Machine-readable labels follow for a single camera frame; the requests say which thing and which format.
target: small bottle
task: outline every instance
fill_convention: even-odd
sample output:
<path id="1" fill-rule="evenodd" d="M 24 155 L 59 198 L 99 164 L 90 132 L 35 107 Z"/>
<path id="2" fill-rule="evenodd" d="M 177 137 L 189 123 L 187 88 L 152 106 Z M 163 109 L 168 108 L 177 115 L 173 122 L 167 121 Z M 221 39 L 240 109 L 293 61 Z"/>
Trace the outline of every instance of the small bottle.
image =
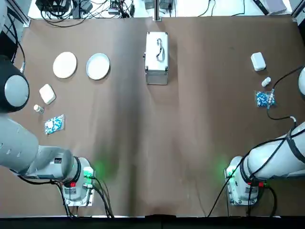
<path id="1" fill-rule="evenodd" d="M 34 111 L 39 112 L 39 113 L 42 114 L 42 113 L 44 112 L 44 109 L 43 109 L 43 107 L 41 107 L 41 106 L 35 104 L 35 105 L 34 105 Z"/>
<path id="2" fill-rule="evenodd" d="M 271 78 L 267 77 L 266 79 L 264 79 L 264 81 L 262 81 L 262 86 L 266 87 L 270 82 L 271 82 Z"/>

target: white round plate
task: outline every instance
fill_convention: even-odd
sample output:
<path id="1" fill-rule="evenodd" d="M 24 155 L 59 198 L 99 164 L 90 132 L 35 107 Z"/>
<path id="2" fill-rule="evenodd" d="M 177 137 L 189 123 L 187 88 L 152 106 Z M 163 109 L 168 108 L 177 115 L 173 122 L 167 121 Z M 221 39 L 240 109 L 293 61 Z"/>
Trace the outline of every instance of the white round plate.
<path id="1" fill-rule="evenodd" d="M 66 79 L 73 75 L 77 67 L 77 60 L 72 52 L 59 54 L 53 63 L 54 74 L 61 79 Z"/>
<path id="2" fill-rule="evenodd" d="M 110 68 L 110 61 L 103 53 L 96 53 L 89 58 L 86 66 L 87 75 L 93 80 L 104 78 Z"/>

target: blue packet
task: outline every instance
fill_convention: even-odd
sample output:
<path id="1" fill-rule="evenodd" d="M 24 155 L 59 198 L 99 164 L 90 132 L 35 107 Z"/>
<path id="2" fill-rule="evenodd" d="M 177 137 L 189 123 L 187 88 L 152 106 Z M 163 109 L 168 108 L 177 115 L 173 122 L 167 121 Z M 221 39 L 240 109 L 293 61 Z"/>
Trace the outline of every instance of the blue packet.
<path id="1" fill-rule="evenodd" d="M 44 133 L 46 135 L 52 134 L 55 131 L 62 130 L 65 127 L 65 115 L 49 119 L 44 123 Z"/>
<path id="2" fill-rule="evenodd" d="M 268 99 L 271 92 L 259 92 L 255 91 L 255 102 L 257 107 L 267 107 L 268 106 Z M 275 105 L 275 99 L 272 98 L 271 106 Z"/>

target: small white box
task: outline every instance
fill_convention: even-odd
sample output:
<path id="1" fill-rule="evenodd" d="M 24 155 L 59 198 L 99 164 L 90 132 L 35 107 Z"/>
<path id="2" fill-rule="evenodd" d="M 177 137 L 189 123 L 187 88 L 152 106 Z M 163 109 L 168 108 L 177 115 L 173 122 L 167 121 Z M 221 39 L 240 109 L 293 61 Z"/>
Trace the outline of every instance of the small white box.
<path id="1" fill-rule="evenodd" d="M 166 32 L 147 32 L 144 54 L 147 84 L 167 85 L 168 49 L 168 34 Z"/>
<path id="2" fill-rule="evenodd" d="M 256 71 L 260 71 L 266 68 L 266 63 L 261 52 L 253 53 L 251 56 L 251 61 Z"/>
<path id="3" fill-rule="evenodd" d="M 50 104 L 54 101 L 54 99 L 56 98 L 56 95 L 53 91 L 53 89 L 51 88 L 50 85 L 46 84 L 44 85 L 40 90 L 39 93 L 43 99 L 43 101 L 45 102 L 45 104 Z"/>

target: brown tabletop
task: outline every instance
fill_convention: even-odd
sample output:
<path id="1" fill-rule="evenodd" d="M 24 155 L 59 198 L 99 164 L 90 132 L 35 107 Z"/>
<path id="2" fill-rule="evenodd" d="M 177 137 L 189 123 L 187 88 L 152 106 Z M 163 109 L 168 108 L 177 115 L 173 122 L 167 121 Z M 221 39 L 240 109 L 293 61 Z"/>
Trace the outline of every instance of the brown tabletop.
<path id="1" fill-rule="evenodd" d="M 143 52 L 147 31 L 169 33 L 169 84 L 145 83 Z M 257 108 L 255 90 L 305 62 L 297 24 L 290 17 L 204 17 L 88 20 L 68 29 L 32 20 L 22 38 L 30 84 L 27 106 L 11 117 L 33 132 L 41 145 L 69 148 L 88 158 L 110 189 L 115 215 L 174 214 L 203 216 L 223 183 L 223 169 L 261 141 L 283 135 L 291 121 L 272 121 Z M 73 77 L 60 80 L 52 71 L 61 52 L 78 59 Z M 111 62 L 106 79 L 93 81 L 86 62 L 97 52 Z M 250 60 L 262 52 L 267 69 L 255 72 Z M 20 66 L 19 53 L 16 65 Z M 298 73 L 276 90 L 274 116 L 304 121 L 305 103 Z M 39 89 L 49 83 L 56 100 L 43 115 Z M 66 115 L 65 130 L 46 136 L 45 120 Z M 0 215 L 64 215 L 58 190 L 31 186 L 0 168 Z M 303 179 L 271 181 L 278 198 L 277 215 L 304 215 Z M 269 215 L 267 191 L 253 215 Z M 230 207 L 245 215 L 244 207 Z M 103 215 L 96 195 L 81 215 Z M 222 194 L 212 215 L 226 216 Z"/>

